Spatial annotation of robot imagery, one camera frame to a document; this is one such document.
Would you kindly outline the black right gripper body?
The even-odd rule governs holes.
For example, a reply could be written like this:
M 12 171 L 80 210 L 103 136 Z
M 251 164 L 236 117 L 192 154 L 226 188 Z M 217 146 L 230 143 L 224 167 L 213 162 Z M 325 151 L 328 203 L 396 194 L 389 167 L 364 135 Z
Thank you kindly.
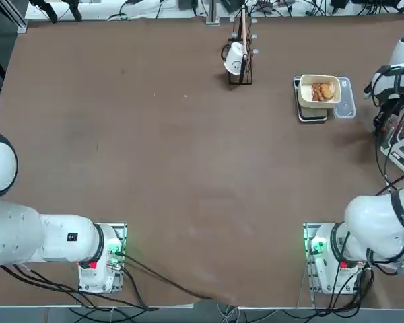
M 404 97 L 388 99 L 380 108 L 383 117 L 399 116 L 404 109 Z

